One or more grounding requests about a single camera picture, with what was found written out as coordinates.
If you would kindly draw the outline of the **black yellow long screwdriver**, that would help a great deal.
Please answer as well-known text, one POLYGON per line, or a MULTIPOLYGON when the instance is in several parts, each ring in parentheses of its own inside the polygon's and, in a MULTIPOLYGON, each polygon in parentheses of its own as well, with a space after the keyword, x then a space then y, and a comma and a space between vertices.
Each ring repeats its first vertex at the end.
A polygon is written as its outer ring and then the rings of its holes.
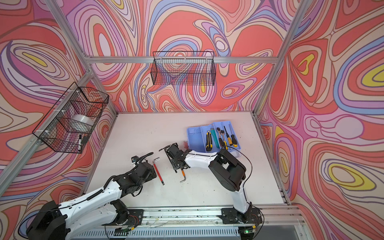
POLYGON ((230 125, 230 131, 231 131, 231 139, 232 139, 233 147, 237 148, 238 147, 238 141, 236 139, 235 132, 234 132, 232 125, 230 125))

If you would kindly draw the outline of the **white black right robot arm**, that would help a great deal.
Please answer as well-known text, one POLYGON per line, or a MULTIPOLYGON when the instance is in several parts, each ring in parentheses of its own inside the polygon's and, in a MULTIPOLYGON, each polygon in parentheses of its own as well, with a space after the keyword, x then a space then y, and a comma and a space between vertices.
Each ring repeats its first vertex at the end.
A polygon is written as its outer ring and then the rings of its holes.
POLYGON ((209 169, 218 182, 232 192, 233 206, 238 213, 244 215, 251 207, 244 191, 247 169, 226 148, 221 148, 215 153, 201 153, 193 150, 182 151, 178 144, 174 143, 164 147, 163 151, 174 171, 190 168, 209 169))

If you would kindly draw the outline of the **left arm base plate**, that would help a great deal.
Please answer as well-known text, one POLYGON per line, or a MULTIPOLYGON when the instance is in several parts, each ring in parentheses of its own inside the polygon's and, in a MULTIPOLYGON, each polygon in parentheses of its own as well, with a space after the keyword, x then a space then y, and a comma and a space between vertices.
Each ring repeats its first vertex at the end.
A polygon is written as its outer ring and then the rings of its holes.
POLYGON ((113 226, 137 227, 142 224, 144 215, 143 209, 128 209, 117 213, 116 218, 111 222, 113 226))

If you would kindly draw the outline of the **black yellow ratchet wrench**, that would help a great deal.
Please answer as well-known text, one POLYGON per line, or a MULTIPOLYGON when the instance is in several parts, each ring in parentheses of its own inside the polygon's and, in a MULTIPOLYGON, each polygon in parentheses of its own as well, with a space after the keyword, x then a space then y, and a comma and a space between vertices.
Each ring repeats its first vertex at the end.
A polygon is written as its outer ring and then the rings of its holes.
POLYGON ((223 143, 224 143, 225 149, 228 150, 229 148, 228 148, 227 142, 225 140, 225 131, 221 130, 220 133, 221 133, 221 136, 222 136, 222 139, 223 139, 223 143))

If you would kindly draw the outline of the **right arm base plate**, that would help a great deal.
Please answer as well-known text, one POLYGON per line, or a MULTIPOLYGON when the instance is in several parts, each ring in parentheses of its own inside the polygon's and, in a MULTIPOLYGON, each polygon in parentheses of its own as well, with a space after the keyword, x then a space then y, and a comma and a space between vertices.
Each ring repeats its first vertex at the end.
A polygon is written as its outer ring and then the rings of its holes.
POLYGON ((223 221, 223 224, 253 224, 258 226, 263 222, 260 209, 253 206, 250 206, 245 213, 241 213, 235 208, 222 208, 218 217, 223 221))

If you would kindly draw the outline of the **white and blue tool box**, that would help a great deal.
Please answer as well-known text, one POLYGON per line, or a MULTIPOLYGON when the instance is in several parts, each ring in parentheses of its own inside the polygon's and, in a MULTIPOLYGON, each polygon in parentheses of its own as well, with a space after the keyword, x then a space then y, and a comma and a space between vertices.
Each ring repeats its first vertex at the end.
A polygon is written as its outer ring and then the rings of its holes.
POLYGON ((215 153, 223 146, 236 158, 241 156, 239 139, 230 121, 187 129, 188 147, 202 153, 215 153))

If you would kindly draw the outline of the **black red ratchet wrench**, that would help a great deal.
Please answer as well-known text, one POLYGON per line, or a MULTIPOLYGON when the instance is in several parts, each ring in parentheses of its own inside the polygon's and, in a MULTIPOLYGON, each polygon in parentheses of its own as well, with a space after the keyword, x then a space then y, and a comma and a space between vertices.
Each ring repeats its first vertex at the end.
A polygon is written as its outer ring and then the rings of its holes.
POLYGON ((221 132, 221 129, 220 128, 217 128, 217 132, 218 132, 218 138, 219 138, 219 144, 222 148, 224 148, 226 145, 223 141, 223 138, 222 138, 222 132, 221 132))

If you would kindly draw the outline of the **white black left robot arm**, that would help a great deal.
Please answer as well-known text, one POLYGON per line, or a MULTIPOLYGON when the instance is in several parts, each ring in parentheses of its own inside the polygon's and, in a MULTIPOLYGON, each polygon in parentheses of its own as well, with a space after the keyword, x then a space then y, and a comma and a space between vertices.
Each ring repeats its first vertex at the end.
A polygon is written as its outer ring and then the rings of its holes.
POLYGON ((122 198, 139 192, 156 178, 153 165, 143 162, 130 171, 110 176, 104 186, 60 204, 44 204, 27 227, 29 240, 70 240, 101 225, 123 225, 130 217, 122 198))

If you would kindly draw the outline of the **teal utility knife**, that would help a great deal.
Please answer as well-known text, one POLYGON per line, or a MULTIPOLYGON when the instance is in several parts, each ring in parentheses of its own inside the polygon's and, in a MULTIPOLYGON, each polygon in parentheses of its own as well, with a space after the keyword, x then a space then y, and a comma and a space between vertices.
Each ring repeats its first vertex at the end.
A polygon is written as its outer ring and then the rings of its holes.
POLYGON ((220 148, 220 144, 219 144, 219 141, 218 141, 218 138, 217 138, 217 135, 216 135, 216 130, 214 128, 211 128, 210 131, 211 131, 211 134, 212 134, 215 146, 216 146, 216 148, 219 149, 220 148))

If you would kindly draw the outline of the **red handled screwdriver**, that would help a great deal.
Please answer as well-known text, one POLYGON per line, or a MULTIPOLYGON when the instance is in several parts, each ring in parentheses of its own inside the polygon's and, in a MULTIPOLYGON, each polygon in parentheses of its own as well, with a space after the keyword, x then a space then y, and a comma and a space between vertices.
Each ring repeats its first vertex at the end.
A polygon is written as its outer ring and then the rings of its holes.
POLYGON ((163 180, 163 178, 162 178, 162 176, 161 176, 161 174, 160 174, 160 172, 159 172, 159 169, 158 169, 158 167, 157 167, 157 165, 156 165, 156 162, 158 162, 159 160, 160 160, 159 157, 158 157, 158 158, 155 158, 155 159, 153 160, 153 166, 154 166, 154 169, 155 169, 155 171, 156 171, 157 176, 159 177, 159 179, 160 179, 162 185, 164 186, 164 185, 165 185, 164 180, 163 180))

